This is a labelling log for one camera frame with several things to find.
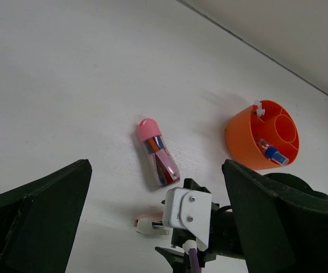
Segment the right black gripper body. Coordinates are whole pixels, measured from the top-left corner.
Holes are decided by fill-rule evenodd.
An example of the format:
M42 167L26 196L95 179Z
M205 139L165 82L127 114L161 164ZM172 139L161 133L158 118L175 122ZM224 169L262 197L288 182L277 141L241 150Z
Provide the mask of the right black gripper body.
M169 190L162 223L173 230L171 245L156 247L173 272L201 272L218 256L238 257L238 232L231 206L212 202L212 194L195 180Z

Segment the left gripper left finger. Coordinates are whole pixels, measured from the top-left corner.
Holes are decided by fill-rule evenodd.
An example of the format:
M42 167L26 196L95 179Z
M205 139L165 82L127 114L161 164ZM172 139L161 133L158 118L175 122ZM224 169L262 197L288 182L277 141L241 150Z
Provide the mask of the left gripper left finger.
M65 272L92 166L80 159L0 194L0 272Z

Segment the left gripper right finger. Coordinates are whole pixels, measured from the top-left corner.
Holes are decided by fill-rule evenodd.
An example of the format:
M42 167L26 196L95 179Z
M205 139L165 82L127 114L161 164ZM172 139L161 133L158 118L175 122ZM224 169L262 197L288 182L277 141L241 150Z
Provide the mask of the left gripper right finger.
M222 173L249 272L328 272L328 200L234 160Z

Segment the green and white pen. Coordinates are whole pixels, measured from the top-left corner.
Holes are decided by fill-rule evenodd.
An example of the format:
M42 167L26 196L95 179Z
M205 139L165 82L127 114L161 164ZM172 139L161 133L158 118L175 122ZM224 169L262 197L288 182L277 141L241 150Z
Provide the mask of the green and white pen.
M258 117L262 117L262 116L264 116L264 114L265 114L265 109L263 109L263 108L257 108L256 110L255 110L255 114L258 116Z

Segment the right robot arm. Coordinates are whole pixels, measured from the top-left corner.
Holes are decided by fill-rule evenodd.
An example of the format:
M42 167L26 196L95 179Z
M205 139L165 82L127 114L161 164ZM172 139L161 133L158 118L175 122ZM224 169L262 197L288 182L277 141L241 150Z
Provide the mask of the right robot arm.
M309 184L297 176L288 173L268 173L265 176L318 199L328 201L327 194L313 190ZM167 260L173 272L202 272L206 263L215 260L217 256L245 259L231 206L220 207L214 202L211 204L209 247L205 251L197 251L198 269L192 270L192 259L186 253L163 247L156 247L155 250Z

